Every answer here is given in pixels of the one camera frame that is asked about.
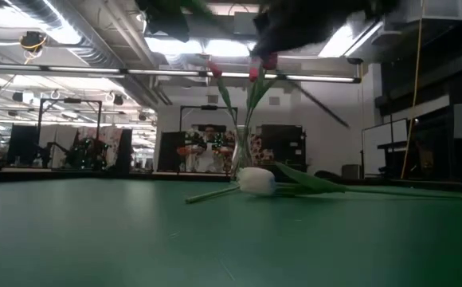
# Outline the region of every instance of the vase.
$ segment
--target vase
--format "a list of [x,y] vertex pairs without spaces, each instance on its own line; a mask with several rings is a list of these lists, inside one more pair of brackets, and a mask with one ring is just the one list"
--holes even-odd
[[238,126],[235,136],[235,148],[233,152],[233,165],[231,176],[236,177],[240,169],[253,165],[253,154],[250,148],[250,128]]

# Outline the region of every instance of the green table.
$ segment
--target green table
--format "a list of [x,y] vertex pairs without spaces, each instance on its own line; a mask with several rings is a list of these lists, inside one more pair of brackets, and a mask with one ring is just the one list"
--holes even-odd
[[462,201],[227,185],[0,183],[0,286],[462,286]]

